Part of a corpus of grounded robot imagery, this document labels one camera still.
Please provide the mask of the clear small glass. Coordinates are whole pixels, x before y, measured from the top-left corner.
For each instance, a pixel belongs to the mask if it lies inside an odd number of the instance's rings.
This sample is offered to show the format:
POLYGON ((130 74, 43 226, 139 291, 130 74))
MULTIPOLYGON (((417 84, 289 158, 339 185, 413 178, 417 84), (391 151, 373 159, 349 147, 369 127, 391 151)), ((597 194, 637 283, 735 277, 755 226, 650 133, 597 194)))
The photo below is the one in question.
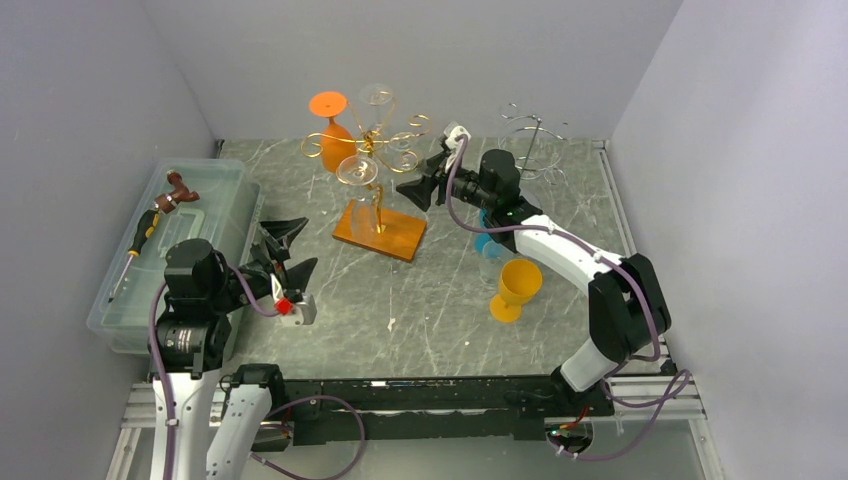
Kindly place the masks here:
POLYGON ((409 173, 418 168, 419 156, 414 151, 419 134, 399 132, 388 141, 387 165, 395 173, 409 173))

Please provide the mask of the clear pink tinted glass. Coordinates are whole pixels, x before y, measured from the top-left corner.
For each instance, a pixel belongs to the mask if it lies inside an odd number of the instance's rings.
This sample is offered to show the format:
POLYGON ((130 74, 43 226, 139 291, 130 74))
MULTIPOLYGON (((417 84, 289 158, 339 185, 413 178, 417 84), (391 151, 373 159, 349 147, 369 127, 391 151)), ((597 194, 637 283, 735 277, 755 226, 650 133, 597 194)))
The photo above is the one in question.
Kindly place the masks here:
POLYGON ((377 163, 366 154, 356 154, 344 160, 335 175, 341 183, 361 189, 350 215, 352 238, 359 243, 376 240, 383 231, 383 187, 377 182, 377 163))

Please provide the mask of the gold wire glass rack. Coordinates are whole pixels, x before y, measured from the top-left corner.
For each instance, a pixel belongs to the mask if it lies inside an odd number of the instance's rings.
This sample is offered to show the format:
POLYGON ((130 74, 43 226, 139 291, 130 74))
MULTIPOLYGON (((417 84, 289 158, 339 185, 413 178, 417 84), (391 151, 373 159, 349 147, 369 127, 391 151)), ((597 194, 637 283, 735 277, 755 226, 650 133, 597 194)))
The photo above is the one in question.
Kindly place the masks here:
POLYGON ((386 188, 380 172, 395 174, 415 171, 421 159, 410 141, 427 134, 431 120, 423 114, 408 119, 409 129, 395 134, 385 132, 390 114, 378 116, 366 126, 353 104, 338 91, 314 95, 308 103, 312 115, 327 126, 301 142, 301 152, 317 158, 338 182, 363 188, 366 195, 349 201, 336 224, 332 238, 393 259, 410 263, 419 249, 427 223, 384 206, 386 188))

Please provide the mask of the clear wine glass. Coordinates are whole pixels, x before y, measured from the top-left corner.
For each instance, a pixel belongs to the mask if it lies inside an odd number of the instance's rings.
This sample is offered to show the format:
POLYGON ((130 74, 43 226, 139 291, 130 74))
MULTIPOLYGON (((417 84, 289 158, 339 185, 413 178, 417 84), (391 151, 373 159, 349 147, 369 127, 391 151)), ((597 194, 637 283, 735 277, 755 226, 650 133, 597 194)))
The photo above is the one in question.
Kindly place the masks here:
POLYGON ((363 139, 370 142, 374 152, 380 152, 388 146, 394 134, 391 127, 391 117, 396 106, 394 91, 384 83, 371 83, 360 89, 358 99, 363 107, 363 139))

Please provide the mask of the clear plastic storage box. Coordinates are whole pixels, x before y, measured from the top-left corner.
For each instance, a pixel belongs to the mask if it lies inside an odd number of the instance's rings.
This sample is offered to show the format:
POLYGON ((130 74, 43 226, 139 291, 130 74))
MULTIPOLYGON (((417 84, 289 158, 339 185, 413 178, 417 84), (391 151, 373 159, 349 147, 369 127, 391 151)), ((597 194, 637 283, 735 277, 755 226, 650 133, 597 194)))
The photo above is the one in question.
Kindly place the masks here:
POLYGON ((167 291, 181 291, 182 278, 191 276, 188 265, 201 245, 240 265, 249 262, 264 194, 246 165, 229 159, 167 158, 150 175, 117 251, 90 307, 86 325, 119 354, 149 353, 150 314, 163 314, 167 291), (160 211, 157 227, 133 260, 112 303, 108 297, 127 259, 139 217, 154 208, 154 199, 170 192, 169 170, 182 175, 185 185, 200 199, 182 203, 168 214, 160 211))

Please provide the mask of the orange plastic goblet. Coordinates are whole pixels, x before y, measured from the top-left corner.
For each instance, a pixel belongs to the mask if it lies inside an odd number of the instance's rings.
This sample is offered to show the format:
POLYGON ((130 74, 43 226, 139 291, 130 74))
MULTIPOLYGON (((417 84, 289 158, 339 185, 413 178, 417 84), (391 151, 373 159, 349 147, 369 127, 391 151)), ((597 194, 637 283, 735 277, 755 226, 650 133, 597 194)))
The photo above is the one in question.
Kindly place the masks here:
POLYGON ((337 117, 348 107, 347 98, 337 91, 325 91, 316 94, 309 102, 310 112, 328 121, 327 127, 320 132, 318 145, 322 166, 335 174, 339 165, 357 153, 356 142, 350 132, 337 122, 337 117))

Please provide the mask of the yellow plastic goblet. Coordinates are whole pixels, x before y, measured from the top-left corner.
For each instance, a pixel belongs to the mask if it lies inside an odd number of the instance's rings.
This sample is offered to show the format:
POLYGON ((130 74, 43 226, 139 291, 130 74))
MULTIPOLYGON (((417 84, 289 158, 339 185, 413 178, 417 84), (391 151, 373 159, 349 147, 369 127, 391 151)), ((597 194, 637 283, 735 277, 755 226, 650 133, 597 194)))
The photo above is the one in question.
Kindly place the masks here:
POLYGON ((543 276, 536 264, 524 258, 508 261, 500 272, 497 294, 490 300, 490 314, 502 323, 517 321, 542 284, 543 276))

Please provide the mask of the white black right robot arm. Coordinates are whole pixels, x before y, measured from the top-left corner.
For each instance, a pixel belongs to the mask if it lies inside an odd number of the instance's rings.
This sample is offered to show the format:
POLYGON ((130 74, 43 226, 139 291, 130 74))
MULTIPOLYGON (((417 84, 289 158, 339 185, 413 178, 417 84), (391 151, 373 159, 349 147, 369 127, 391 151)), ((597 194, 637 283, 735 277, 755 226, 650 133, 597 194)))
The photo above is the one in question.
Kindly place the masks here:
POLYGON ((551 401, 560 413, 578 413, 589 402, 589 390, 627 362, 658 359, 659 337, 671 319, 651 261, 642 254, 612 254, 558 226, 523 195, 510 152, 486 151, 476 171, 443 152, 427 160, 418 179, 395 190, 422 211, 433 204, 451 208, 454 201, 482 210, 479 232, 587 296, 589 337, 551 374, 551 401))

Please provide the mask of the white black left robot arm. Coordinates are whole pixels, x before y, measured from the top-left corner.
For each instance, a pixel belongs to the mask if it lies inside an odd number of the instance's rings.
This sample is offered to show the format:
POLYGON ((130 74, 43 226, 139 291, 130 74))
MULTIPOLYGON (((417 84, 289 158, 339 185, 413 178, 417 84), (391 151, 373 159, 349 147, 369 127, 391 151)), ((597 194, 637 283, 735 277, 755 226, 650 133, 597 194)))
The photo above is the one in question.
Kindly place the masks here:
POLYGON ((280 367, 244 364, 229 380, 219 426, 211 425, 231 314, 249 309, 287 326, 315 321, 307 285, 316 259, 285 264, 307 223, 305 217, 260 222, 250 260, 241 266, 203 238, 168 250, 148 325, 156 408, 151 478, 239 478, 262 423, 285 411, 289 397, 280 367))

